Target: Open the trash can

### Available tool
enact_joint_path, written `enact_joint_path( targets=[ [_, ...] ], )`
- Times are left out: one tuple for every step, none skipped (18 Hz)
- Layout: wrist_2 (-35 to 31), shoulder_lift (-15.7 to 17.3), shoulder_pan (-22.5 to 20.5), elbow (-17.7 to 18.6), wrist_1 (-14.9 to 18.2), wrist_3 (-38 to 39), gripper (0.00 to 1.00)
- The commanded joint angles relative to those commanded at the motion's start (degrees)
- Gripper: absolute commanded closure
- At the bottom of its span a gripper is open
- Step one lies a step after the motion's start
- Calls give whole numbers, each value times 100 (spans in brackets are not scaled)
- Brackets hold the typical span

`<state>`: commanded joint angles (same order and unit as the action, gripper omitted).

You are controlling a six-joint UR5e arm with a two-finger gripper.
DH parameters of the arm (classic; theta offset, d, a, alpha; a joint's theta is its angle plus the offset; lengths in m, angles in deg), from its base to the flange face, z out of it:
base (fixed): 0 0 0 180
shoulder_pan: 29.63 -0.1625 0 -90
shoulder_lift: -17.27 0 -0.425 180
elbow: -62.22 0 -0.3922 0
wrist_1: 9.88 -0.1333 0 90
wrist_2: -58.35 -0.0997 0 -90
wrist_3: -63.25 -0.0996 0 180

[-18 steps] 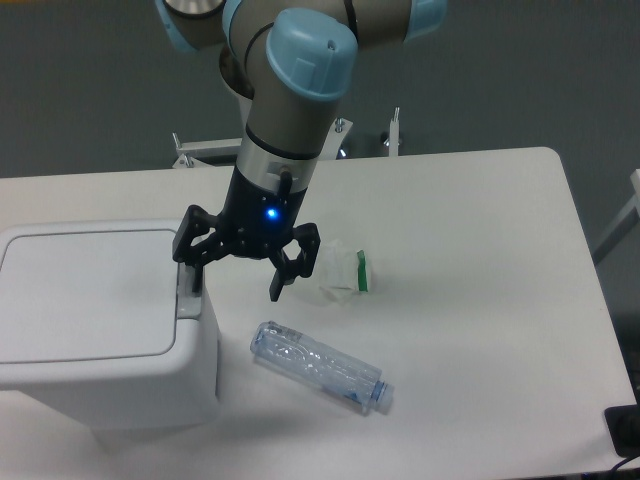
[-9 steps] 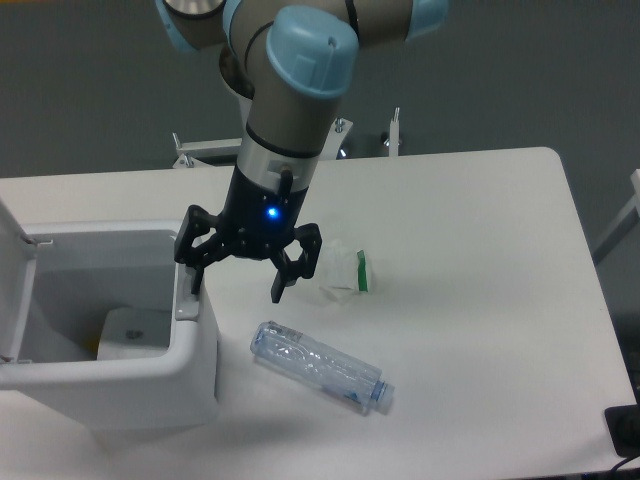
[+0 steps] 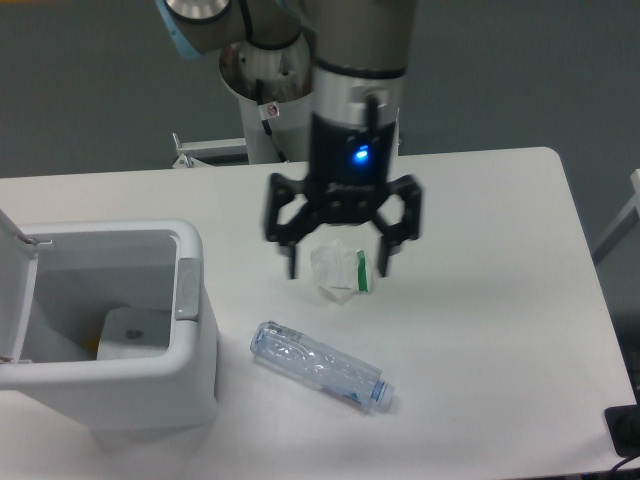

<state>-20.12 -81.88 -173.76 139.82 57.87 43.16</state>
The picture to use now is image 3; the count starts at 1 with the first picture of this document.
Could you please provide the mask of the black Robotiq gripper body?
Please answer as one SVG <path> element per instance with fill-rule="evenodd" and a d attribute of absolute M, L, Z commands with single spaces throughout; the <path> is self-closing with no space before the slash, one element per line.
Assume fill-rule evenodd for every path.
<path fill-rule="evenodd" d="M 394 123 L 369 130 L 311 117 L 304 194 L 319 223 L 360 225 L 374 218 L 389 196 L 394 134 Z"/>

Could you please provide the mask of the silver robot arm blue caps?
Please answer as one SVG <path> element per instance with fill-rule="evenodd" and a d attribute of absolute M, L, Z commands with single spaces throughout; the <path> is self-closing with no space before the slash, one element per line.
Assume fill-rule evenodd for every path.
<path fill-rule="evenodd" d="M 246 41 L 282 52 L 305 30 L 315 36 L 309 169 L 273 174 L 265 238 L 294 259 L 317 227 L 372 223 L 377 269 L 420 235 L 422 191 L 411 176 L 388 177 L 408 63 L 412 1 L 161 1 L 179 51 L 188 57 Z"/>

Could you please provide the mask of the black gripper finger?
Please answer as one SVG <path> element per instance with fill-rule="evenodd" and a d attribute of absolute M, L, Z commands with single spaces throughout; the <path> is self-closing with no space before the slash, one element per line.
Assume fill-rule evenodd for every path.
<path fill-rule="evenodd" d="M 388 275 L 389 259 L 396 255 L 405 241 L 421 235 L 422 187 L 413 175 L 377 185 L 371 222 L 380 232 L 376 267 L 381 277 Z M 389 224 L 379 212 L 390 197 L 397 197 L 403 206 L 400 219 Z"/>
<path fill-rule="evenodd" d="M 304 180 L 273 173 L 268 180 L 263 235 L 287 258 L 287 275 L 297 277 L 298 244 L 324 220 L 319 202 Z"/>

